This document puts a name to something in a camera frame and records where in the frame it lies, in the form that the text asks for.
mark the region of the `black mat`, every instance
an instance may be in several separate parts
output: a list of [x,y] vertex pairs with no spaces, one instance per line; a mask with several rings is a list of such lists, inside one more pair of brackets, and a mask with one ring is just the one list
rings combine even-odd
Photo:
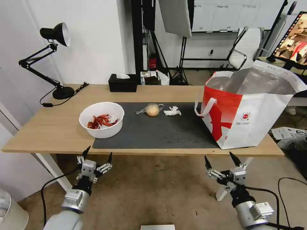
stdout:
[[[113,137],[95,139],[94,149],[202,149],[218,148],[194,103],[163,103],[157,117],[136,114],[148,103],[119,103],[125,116],[121,131]],[[163,110],[177,106],[182,115],[165,116]]]

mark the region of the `bag handle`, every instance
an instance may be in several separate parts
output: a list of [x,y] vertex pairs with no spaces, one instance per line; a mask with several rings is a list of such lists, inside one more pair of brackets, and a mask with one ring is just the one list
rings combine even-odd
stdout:
[[196,113],[197,116],[203,117],[203,116],[205,116],[206,114],[208,114],[210,112],[210,110],[213,107],[214,103],[216,103],[216,99],[210,98],[210,100],[206,104],[206,107],[205,107],[204,111],[202,113],[198,113],[197,110],[196,110],[197,105],[198,105],[198,96],[197,96],[196,99],[195,99],[194,112]]

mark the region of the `lamp shade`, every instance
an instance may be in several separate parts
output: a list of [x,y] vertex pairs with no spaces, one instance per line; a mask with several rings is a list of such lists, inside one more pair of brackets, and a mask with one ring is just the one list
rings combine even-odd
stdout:
[[60,44],[64,46],[70,46],[70,36],[68,28],[64,22],[57,24],[53,29],[41,28],[39,32],[41,36],[47,40],[57,40]]

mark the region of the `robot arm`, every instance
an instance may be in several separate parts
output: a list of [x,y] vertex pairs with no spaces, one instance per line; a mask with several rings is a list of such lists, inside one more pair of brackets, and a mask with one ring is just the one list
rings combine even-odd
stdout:
[[88,199],[92,193],[92,185],[97,182],[97,178],[112,169],[112,153],[107,163],[100,166],[95,161],[85,160],[90,148],[87,148],[82,156],[77,156],[78,165],[81,172],[77,176],[78,183],[66,194],[62,203],[64,211],[53,215],[46,223],[43,230],[80,230],[82,221],[80,214],[85,212]]
[[209,177],[215,179],[219,184],[225,186],[225,191],[232,197],[232,206],[236,209],[238,220],[244,229],[272,229],[265,225],[269,221],[267,217],[272,215],[274,210],[268,202],[256,203],[254,197],[250,196],[245,188],[246,164],[242,164],[235,155],[230,156],[236,167],[230,170],[219,172],[212,168],[205,156],[205,164]]

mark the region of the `table leg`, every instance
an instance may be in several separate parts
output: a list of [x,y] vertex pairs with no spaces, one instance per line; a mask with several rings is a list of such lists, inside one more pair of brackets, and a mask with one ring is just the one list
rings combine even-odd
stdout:
[[[63,175],[63,172],[58,167],[54,159],[50,156],[50,154],[40,154],[40,153],[35,153],[35,154],[40,159],[40,161],[44,164],[44,166],[49,170],[52,176],[59,177]],[[67,180],[66,177],[57,179],[57,181],[66,192],[68,192],[72,188],[71,183]]]
[[[252,160],[253,160],[253,157],[246,157],[241,162],[245,167],[247,167],[251,163]],[[221,185],[220,189],[215,194],[217,201],[221,201],[224,198],[224,196],[226,196],[226,194],[228,193],[225,187],[226,187],[225,185]]]

